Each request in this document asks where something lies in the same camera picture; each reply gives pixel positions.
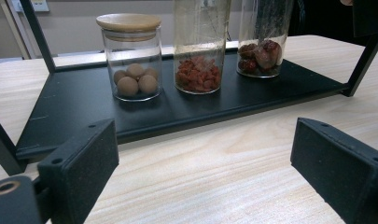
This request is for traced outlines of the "tall glass jar goji berries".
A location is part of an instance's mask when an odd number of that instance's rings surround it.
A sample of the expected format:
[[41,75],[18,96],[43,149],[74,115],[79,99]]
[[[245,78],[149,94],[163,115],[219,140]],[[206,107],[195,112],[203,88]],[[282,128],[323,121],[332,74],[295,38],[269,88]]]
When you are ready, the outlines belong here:
[[174,0],[174,81],[191,94],[221,86],[231,0]]

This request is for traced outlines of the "white wall outlet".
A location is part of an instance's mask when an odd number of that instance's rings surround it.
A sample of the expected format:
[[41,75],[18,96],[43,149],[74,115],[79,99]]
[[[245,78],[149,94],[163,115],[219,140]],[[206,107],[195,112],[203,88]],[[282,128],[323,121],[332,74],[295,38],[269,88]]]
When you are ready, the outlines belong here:
[[[23,12],[20,0],[12,0],[13,6],[17,12]],[[30,0],[35,12],[49,12],[47,0]]]

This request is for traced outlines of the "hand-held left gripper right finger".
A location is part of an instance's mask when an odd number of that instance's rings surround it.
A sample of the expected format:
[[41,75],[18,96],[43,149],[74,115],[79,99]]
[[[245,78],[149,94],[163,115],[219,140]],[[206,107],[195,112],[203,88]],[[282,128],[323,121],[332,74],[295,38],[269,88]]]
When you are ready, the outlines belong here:
[[346,224],[378,224],[378,150],[299,118],[290,161]]

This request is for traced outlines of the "short glass jar round nuts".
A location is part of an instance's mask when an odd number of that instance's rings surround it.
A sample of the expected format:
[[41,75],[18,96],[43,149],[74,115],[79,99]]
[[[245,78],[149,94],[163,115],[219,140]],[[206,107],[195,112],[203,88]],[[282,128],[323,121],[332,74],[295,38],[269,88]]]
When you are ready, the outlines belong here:
[[158,96],[161,77],[161,19],[121,13],[98,16],[113,95],[125,102]]

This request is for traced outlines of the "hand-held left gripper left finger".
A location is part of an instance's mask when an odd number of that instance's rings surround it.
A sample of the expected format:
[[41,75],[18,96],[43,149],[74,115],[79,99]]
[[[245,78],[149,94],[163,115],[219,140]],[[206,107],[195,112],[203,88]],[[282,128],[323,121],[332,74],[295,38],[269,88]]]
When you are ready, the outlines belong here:
[[112,119],[88,125],[51,152],[37,165],[51,194],[51,222],[83,224],[118,165]]

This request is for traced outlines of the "glass jar red dates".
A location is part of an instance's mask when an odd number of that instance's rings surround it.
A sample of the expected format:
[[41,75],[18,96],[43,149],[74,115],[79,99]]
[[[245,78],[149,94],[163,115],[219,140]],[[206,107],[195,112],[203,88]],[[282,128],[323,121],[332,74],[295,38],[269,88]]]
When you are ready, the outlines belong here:
[[293,6],[293,0],[242,1],[237,50],[240,75],[279,75]]

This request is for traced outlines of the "black metal shelf rack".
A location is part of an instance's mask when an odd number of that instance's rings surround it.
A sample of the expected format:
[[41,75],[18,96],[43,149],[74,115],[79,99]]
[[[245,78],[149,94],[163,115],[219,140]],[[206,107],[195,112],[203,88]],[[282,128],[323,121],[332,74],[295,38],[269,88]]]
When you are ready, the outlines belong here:
[[30,159],[49,154],[103,119],[114,119],[119,143],[127,143],[334,94],[351,96],[377,51],[375,34],[349,81],[340,83],[289,61],[283,62],[277,78],[241,77],[235,72],[236,51],[230,49],[220,91],[206,95],[178,91],[172,78],[172,58],[166,56],[161,64],[163,93],[143,103],[113,98],[104,62],[57,67],[47,59],[49,76],[17,144],[0,124],[0,165],[9,175],[20,174]]

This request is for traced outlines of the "dark curtain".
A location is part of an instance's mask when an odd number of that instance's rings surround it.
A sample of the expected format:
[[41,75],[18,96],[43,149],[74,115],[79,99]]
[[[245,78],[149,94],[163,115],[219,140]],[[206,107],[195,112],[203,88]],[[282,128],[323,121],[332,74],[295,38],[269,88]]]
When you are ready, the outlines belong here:
[[353,6],[340,0],[293,1],[289,35],[319,35],[361,46],[370,41],[372,35],[354,36]]

